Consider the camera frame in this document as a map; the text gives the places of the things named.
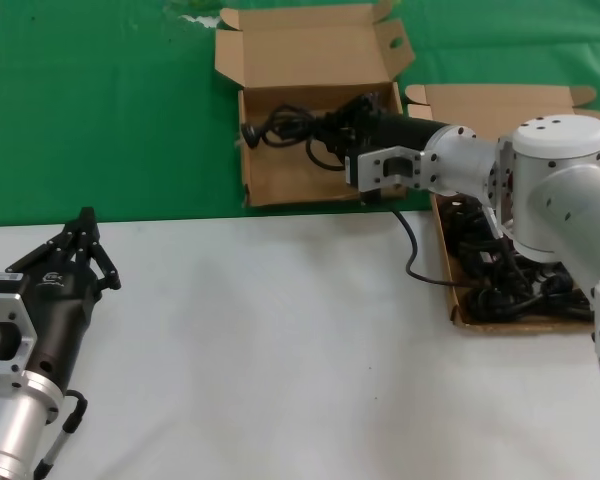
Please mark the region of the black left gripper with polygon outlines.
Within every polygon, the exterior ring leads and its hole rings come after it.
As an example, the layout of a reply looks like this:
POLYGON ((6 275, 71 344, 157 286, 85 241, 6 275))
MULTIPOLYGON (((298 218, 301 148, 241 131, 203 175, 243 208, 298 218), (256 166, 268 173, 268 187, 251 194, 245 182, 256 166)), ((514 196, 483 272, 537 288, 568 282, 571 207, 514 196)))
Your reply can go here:
POLYGON ((65 391, 94 306, 101 299, 99 291, 121 289, 118 270, 100 243, 95 210, 83 207, 59 234, 5 271, 28 277, 23 299, 37 340, 26 369, 65 391), (90 268, 91 261, 101 278, 90 268))

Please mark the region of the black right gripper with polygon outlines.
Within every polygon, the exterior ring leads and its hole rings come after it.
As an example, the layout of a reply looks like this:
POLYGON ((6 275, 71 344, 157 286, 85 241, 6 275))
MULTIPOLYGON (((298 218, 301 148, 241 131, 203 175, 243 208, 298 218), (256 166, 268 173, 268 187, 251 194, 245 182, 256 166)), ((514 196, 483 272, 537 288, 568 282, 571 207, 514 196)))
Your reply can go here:
POLYGON ((337 110, 340 123, 322 127, 322 143, 328 152, 375 151, 395 146, 423 151, 429 140, 443 128, 441 122, 400 114, 375 113, 380 93, 361 94, 337 110))

